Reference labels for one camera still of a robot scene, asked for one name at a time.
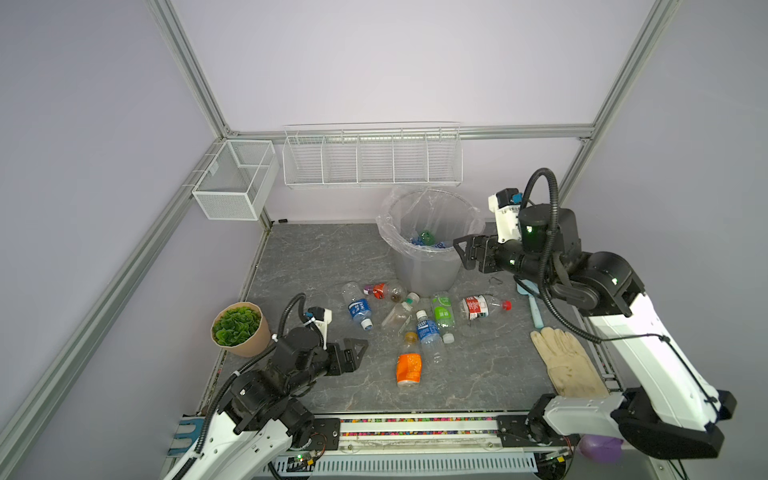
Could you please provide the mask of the green label clear bottle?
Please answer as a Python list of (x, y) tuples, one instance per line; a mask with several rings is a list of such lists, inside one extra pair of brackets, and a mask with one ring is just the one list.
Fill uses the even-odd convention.
[(432, 296), (432, 312), (443, 342), (452, 344), (455, 341), (456, 317), (447, 291)]

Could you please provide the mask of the blue pocari label bottle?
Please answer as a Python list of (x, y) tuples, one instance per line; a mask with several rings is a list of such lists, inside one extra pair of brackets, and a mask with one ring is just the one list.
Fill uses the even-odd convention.
[(421, 344), (422, 353), (433, 364), (440, 364), (445, 360), (445, 347), (436, 322), (430, 318), (425, 310), (416, 312), (417, 335)]

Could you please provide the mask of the orange label bottle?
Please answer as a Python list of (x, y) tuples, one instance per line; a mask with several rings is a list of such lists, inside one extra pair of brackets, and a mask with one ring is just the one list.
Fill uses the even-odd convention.
[(404, 334), (402, 347), (397, 359), (396, 382), (399, 387), (415, 386), (421, 382), (422, 356), (420, 341), (416, 332)]

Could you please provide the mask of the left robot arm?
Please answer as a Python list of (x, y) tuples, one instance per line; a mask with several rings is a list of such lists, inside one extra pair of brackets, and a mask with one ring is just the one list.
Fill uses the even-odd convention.
[(218, 390), (199, 435), (167, 473), (169, 479), (251, 479), (290, 451), (304, 469), (339, 444), (340, 423), (319, 420), (300, 401), (317, 380), (356, 371), (364, 339), (328, 339), (332, 313), (295, 295), (267, 348), (236, 369)]

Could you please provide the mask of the green soda bottle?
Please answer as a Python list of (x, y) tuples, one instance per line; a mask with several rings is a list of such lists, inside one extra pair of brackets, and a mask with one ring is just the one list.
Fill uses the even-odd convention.
[(423, 230), (418, 236), (419, 244), (423, 246), (433, 246), (437, 243), (434, 235), (429, 230)]

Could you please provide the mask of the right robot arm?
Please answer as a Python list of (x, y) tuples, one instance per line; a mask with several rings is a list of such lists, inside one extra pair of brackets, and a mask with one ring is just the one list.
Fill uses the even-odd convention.
[(679, 349), (657, 315), (645, 286), (618, 254), (583, 250), (575, 214), (560, 204), (554, 173), (540, 168), (525, 190), (507, 188), (489, 198), (496, 234), (466, 235), (453, 247), (463, 266), (507, 271), (516, 283), (534, 282), (562, 329), (536, 337), (564, 346), (578, 336), (610, 343), (640, 385), (600, 397), (542, 396), (529, 411), (530, 437), (598, 435), (622, 439), (661, 460), (712, 459), (737, 401), (711, 386)]

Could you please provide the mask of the clear bottle green band cap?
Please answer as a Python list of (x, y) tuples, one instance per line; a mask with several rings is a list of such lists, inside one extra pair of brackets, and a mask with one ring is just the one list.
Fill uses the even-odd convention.
[(411, 317), (419, 301), (420, 297), (417, 293), (408, 293), (405, 299), (397, 303), (387, 314), (382, 326), (384, 328), (400, 328)]

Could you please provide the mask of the red label clear bottle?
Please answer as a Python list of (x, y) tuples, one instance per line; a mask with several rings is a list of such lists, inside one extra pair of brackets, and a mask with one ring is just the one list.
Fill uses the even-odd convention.
[(508, 300), (499, 299), (490, 294), (479, 294), (464, 297), (460, 300), (459, 307), (467, 322), (472, 323), (509, 311), (512, 304)]

